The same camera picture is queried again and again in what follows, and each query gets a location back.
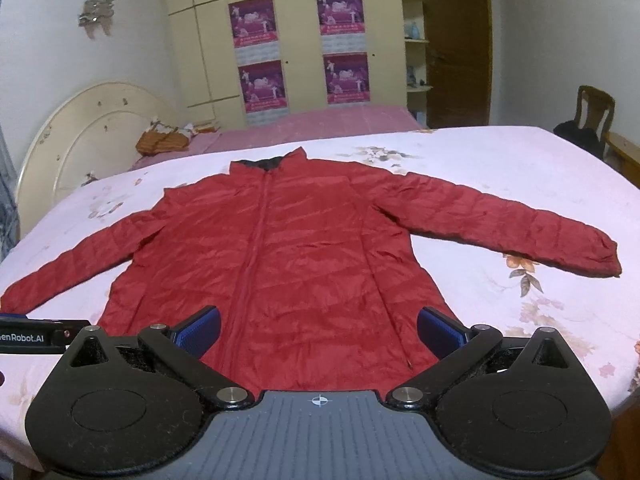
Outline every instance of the chair backrest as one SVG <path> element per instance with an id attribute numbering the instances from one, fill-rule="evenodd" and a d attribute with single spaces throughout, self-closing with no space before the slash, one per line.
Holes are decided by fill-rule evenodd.
<path id="1" fill-rule="evenodd" d="M 584 128 L 593 129 L 596 134 L 598 133 L 598 126 L 602 122 L 602 118 L 607 114 L 607 118 L 602 125 L 602 131 L 600 132 L 600 144 L 604 148 L 606 142 L 606 133 L 611 128 L 613 122 L 613 112 L 616 108 L 616 102 L 609 94 L 598 90 L 593 86 L 580 86 L 578 88 L 578 103 L 575 107 L 574 122 L 577 126 L 580 125 L 582 119 L 582 100 L 587 102 L 587 118 L 584 122 Z"/>

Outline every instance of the curtain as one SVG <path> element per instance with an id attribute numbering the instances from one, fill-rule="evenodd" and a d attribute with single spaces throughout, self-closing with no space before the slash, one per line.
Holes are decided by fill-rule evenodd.
<path id="1" fill-rule="evenodd" d="M 16 174 L 0 125 L 0 261 L 18 243 L 20 222 L 15 205 Z"/>

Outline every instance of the black bag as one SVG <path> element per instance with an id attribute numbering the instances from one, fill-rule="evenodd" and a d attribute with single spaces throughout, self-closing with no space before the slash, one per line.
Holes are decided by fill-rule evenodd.
<path id="1" fill-rule="evenodd" d="M 604 147 L 600 144 L 598 134 L 592 128 L 578 128 L 573 121 L 558 124 L 554 133 L 561 139 L 568 140 L 600 160 L 604 157 Z"/>

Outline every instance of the pink bedspread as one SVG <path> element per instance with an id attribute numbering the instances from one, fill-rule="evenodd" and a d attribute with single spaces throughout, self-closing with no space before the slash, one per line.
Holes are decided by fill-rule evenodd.
<path id="1" fill-rule="evenodd" d="M 143 156 L 131 169 L 139 170 L 165 160 L 203 153 L 231 152 L 275 146 L 284 142 L 408 132 L 419 129 L 421 129 L 420 124 L 405 108 L 399 106 L 363 105 L 318 110 L 293 114 L 268 126 L 199 134 L 191 141 L 187 151 Z"/>

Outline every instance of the curved headboard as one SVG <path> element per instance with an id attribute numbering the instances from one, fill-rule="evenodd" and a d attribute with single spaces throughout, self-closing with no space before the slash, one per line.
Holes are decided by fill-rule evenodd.
<path id="1" fill-rule="evenodd" d="M 31 143 L 16 188 L 23 237 L 60 200 L 87 181 L 127 171 L 154 117 L 177 124 L 164 101 L 138 86 L 108 82 L 67 100 Z"/>

